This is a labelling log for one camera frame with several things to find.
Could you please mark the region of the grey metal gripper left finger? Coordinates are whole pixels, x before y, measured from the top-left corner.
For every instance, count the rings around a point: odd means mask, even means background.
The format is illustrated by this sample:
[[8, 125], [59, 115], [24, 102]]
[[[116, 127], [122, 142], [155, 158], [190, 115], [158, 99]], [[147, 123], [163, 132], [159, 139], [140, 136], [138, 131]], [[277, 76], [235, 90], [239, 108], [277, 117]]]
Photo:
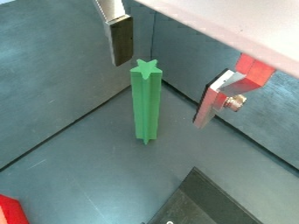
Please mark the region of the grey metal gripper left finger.
[[134, 18], [127, 15], [122, 0], [92, 0], [103, 20], [112, 63], [123, 65], [134, 56]]

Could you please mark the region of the gripper red and silver right finger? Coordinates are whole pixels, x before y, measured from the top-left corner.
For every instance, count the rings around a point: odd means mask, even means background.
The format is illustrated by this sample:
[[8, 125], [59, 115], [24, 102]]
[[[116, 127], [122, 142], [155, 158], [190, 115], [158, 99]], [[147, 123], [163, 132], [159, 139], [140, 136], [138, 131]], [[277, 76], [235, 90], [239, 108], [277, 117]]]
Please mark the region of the gripper red and silver right finger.
[[262, 88], [275, 71], [269, 64], [242, 53], [235, 70], [226, 69], [206, 86], [192, 120], [195, 126], [202, 129], [223, 109], [238, 112], [247, 101], [243, 94]]

